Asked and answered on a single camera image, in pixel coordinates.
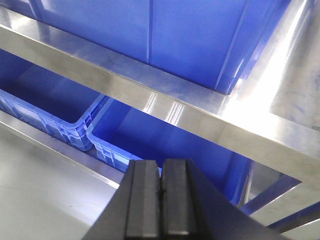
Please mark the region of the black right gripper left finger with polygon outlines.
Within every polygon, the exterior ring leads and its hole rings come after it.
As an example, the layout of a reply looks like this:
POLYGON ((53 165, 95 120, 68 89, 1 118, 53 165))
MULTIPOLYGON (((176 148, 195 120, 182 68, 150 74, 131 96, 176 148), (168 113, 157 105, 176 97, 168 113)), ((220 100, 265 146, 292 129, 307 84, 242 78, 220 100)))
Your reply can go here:
POLYGON ((131 160, 85 240, 159 240, 160 175, 154 160, 131 160))

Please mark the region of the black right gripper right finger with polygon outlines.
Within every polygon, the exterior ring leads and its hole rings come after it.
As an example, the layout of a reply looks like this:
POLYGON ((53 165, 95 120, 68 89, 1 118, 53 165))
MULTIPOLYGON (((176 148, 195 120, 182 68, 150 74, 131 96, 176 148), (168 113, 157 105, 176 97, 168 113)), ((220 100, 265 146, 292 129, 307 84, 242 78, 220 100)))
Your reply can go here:
POLYGON ((162 177, 165 240, 283 240, 228 201, 191 159, 166 159, 162 177))

